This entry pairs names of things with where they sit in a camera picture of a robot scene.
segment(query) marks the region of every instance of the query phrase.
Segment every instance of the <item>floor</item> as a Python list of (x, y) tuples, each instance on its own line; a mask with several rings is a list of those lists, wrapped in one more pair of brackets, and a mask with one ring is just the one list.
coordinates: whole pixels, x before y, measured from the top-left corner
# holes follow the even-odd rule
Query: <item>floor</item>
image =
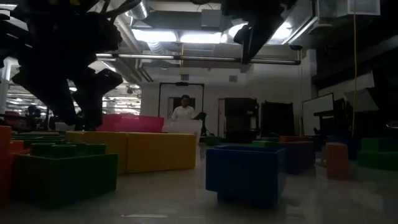
[(195, 170), (124, 175), (118, 189), (60, 210), (21, 202), (0, 211), (0, 223), (398, 223), (398, 174), (358, 169), (355, 181), (328, 180), (323, 169), (288, 175), (277, 209), (218, 203), (205, 190), (205, 149)]

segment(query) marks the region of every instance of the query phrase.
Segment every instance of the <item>yellow cable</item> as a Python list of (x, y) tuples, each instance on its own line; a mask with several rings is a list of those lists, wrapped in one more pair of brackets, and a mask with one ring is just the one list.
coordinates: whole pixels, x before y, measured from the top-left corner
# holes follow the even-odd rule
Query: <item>yellow cable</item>
[[(300, 50), (299, 59), (303, 60), (303, 49)], [(303, 64), (300, 64), (300, 104), (301, 104), (301, 115), (300, 115), (300, 136), (303, 136)]]
[(355, 133), (356, 78), (358, 77), (358, 61), (356, 52), (356, 0), (354, 0), (354, 72), (353, 137)]

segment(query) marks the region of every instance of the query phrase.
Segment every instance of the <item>yellow box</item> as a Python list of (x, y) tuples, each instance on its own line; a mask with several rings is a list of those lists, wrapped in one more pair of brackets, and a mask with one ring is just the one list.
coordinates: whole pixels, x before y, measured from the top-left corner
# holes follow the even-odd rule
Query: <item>yellow box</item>
[(127, 162), (127, 134), (112, 132), (86, 131), (83, 135), (83, 142), (106, 144), (106, 153), (119, 154), (118, 174), (126, 173)]
[(195, 168), (194, 134), (128, 133), (127, 172)]
[(68, 142), (83, 142), (83, 131), (67, 131), (65, 139)]

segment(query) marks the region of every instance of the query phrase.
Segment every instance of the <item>white shirt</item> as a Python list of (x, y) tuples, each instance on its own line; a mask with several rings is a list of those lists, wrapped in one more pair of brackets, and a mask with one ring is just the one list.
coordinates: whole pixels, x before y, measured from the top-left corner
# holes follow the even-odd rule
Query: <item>white shirt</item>
[(192, 119), (194, 117), (195, 117), (195, 109), (193, 109), (191, 106), (187, 106), (186, 108), (179, 106), (174, 109), (172, 115), (173, 119)]

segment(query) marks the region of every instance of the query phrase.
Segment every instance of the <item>red box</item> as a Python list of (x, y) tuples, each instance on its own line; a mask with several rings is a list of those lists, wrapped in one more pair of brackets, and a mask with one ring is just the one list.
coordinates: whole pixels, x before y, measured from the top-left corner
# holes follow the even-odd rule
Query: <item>red box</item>
[(288, 142), (299, 142), (299, 141), (305, 141), (309, 142), (311, 141), (310, 137), (300, 137), (300, 136), (279, 136), (279, 142), (280, 143), (288, 143)]
[(108, 114), (97, 131), (161, 133), (164, 118), (129, 114)]
[(0, 207), (9, 200), (11, 179), (10, 140), (11, 127), (0, 126)]

